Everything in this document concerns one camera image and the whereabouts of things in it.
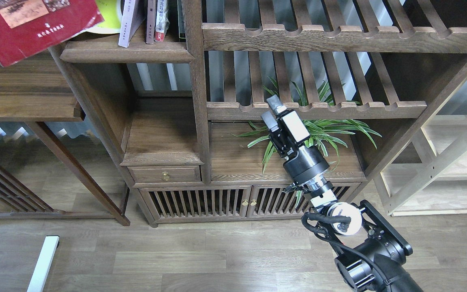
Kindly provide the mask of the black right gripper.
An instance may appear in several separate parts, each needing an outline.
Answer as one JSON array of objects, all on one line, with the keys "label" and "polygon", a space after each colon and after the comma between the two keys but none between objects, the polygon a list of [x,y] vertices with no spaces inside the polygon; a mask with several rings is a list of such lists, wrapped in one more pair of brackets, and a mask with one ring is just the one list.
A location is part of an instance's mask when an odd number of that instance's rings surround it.
[{"label": "black right gripper", "polygon": [[330,183],[323,174],[329,164],[322,153],[314,146],[309,148],[305,141],[310,138],[309,131],[294,110],[287,110],[278,96],[266,99],[272,112],[265,112],[261,118],[270,131],[280,157],[285,158],[284,169],[293,181],[293,187],[304,190],[327,190]]}]

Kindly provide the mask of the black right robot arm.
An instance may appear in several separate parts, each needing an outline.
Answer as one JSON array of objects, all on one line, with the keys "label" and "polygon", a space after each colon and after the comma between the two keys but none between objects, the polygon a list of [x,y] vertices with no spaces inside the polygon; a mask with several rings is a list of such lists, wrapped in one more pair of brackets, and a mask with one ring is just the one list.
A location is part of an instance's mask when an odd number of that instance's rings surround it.
[{"label": "black right robot arm", "polygon": [[306,144],[310,134],[297,112],[277,95],[267,103],[270,111],[261,117],[293,181],[285,192],[302,191],[313,206],[301,222],[336,252],[335,264],[345,283],[355,292],[420,292],[403,268],[413,253],[410,244],[368,201],[340,202],[324,177],[328,163],[315,146]]}]

